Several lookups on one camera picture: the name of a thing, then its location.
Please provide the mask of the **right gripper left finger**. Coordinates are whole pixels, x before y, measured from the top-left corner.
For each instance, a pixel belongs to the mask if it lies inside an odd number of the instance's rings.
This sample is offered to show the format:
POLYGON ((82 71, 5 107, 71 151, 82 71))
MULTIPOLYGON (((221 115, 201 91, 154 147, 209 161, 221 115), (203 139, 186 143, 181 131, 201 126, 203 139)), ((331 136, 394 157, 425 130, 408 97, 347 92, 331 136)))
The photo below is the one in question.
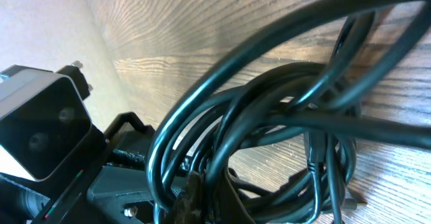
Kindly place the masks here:
POLYGON ((203 175, 192 172, 175 200, 172 210, 163 220, 163 224, 202 224, 204 222, 203 175))

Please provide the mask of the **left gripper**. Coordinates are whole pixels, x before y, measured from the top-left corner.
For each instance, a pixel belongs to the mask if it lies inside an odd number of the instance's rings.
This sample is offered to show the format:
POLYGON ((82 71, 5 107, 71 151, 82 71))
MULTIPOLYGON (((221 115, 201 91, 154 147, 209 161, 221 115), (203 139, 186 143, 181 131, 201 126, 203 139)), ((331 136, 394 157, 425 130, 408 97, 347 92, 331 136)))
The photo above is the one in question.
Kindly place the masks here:
POLYGON ((145 159, 154 129, 132 112, 89 133, 47 179, 1 173, 2 223, 153 223, 145 159))

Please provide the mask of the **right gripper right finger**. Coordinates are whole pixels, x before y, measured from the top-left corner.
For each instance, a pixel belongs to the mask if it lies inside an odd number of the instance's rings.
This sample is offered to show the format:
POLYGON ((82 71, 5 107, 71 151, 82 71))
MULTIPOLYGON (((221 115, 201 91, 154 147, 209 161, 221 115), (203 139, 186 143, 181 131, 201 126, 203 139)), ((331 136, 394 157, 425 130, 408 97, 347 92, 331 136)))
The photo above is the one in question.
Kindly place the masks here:
POLYGON ((240 201, 224 169, 215 190, 221 224, 255 224, 240 201))

